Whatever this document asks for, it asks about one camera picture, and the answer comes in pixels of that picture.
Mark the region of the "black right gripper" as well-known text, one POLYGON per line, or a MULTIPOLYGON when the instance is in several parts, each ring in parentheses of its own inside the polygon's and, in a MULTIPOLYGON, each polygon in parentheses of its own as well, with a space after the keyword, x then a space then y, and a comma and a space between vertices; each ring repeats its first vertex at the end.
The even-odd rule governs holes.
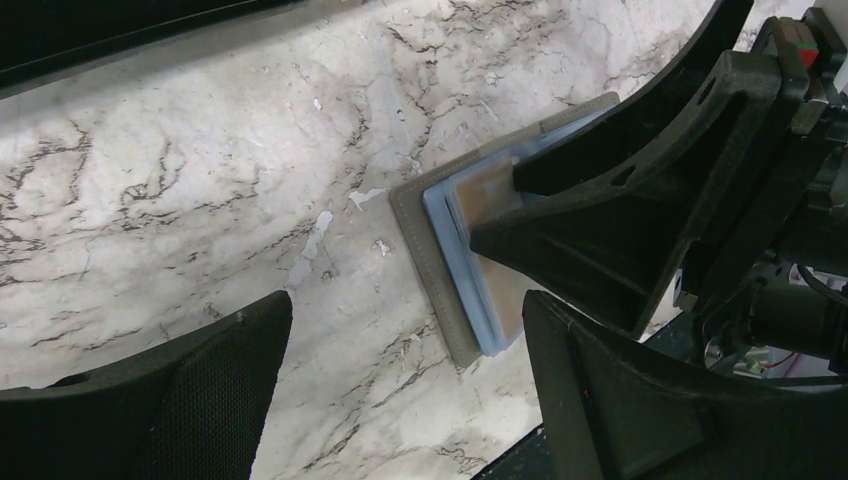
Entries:
POLYGON ((715 2, 651 81, 516 165, 517 191, 553 196, 494 227, 509 236, 517 271, 638 337, 724 198, 715 243, 684 262, 682 291, 698 305, 676 317, 676 357, 700 364, 713 353, 715 369, 727 371, 768 346, 779 368, 815 357, 842 375, 847 10, 769 18, 757 54, 724 52, 752 6, 715 2))

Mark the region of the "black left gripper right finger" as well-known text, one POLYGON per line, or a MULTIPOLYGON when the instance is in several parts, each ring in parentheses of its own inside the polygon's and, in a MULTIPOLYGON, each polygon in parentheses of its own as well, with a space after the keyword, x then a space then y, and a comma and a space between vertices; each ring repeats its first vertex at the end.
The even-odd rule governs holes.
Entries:
POLYGON ((843 479, 847 392, 716 375, 531 290, 523 321, 560 479, 843 479))

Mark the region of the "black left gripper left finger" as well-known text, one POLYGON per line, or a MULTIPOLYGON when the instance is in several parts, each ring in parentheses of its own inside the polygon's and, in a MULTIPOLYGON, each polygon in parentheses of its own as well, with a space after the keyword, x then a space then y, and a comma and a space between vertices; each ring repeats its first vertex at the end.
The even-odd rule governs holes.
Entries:
POLYGON ((293 307, 276 291, 203 328, 1 394, 5 479, 247 479, 293 307))

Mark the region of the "grey card holder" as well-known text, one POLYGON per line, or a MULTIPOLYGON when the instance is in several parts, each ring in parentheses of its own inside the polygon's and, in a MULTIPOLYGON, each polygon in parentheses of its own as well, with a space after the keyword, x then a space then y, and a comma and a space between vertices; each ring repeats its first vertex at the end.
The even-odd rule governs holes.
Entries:
POLYGON ((610 92, 501 136, 419 175, 390 193, 390 204, 434 308, 452 362, 460 369, 494 357, 523 331, 526 276, 470 249, 471 230, 536 200, 512 186, 513 167, 574 135, 619 102, 610 92))

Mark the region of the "gold card from holder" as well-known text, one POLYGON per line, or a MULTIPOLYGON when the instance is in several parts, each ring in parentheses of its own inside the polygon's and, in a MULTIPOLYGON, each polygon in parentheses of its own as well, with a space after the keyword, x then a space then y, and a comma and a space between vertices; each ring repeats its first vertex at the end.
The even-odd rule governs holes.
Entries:
POLYGON ((517 161, 514 155, 481 161, 462 171, 455 182, 454 212, 462 228, 471 286, 496 351, 507 349, 523 332, 524 295, 534 286, 509 264, 509 236, 494 227, 496 220, 523 206, 513 186, 517 161))

